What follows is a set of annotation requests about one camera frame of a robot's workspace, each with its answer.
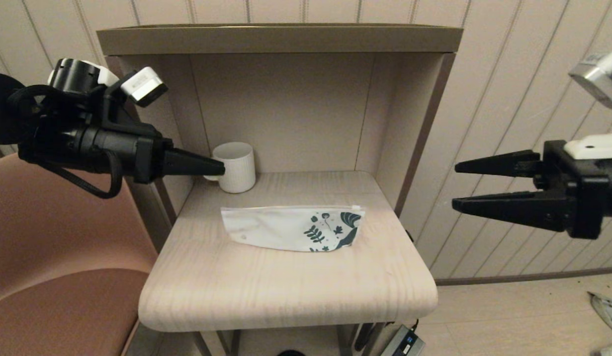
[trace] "chair seat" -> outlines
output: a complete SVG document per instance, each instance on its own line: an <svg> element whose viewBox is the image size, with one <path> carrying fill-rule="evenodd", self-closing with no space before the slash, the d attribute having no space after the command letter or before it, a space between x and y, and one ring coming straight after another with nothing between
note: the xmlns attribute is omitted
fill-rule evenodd
<svg viewBox="0 0 612 356"><path fill-rule="evenodd" d="M147 273L65 275L0 301L1 356L119 356L137 319Z"/></svg>

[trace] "pink chair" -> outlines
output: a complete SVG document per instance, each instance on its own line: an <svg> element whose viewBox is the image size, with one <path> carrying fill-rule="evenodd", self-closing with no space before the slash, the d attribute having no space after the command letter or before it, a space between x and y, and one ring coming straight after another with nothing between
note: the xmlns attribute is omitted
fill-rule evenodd
<svg viewBox="0 0 612 356"><path fill-rule="evenodd" d="M107 175L78 173L107 190ZM101 200L0 159L0 355L125 353L157 253L130 190Z"/></svg>

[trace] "floor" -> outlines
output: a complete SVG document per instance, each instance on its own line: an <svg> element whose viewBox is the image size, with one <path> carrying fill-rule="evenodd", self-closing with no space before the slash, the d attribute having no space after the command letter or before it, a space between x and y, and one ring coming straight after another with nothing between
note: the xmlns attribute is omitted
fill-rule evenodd
<svg viewBox="0 0 612 356"><path fill-rule="evenodd" d="M589 304L587 291L612 297L612 274L546 281L443 286L439 307L423 318L417 334L423 356L585 355L612 344L612 330ZM406 322L408 326L415 321ZM375 351L398 325L388 326ZM223 356L215 333L205 333L214 356ZM334 327L245 331L242 356L275 356L297 349L307 356L338 356ZM189 334L142 328L128 356L200 356Z"/></svg>

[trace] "wooden table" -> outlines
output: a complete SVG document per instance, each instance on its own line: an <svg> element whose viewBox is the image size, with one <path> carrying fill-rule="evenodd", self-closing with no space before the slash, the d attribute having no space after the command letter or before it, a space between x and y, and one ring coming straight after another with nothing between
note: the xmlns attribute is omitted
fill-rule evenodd
<svg viewBox="0 0 612 356"><path fill-rule="evenodd" d="M272 205L361 205L366 214L353 245L328 253L229 239L220 207ZM197 182L143 288L139 319L159 331L220 331L413 320L436 306L430 271L370 174L274 173L241 194Z"/></svg>

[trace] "white mug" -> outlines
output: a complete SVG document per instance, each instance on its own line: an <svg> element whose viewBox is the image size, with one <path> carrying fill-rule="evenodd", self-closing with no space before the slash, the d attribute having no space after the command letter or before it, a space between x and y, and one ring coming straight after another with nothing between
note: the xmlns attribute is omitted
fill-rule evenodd
<svg viewBox="0 0 612 356"><path fill-rule="evenodd" d="M227 142L214 148L214 160L225 164L223 176L205 176L207 180L218 181L225 192L245 192L256 184L254 148L244 142Z"/></svg>

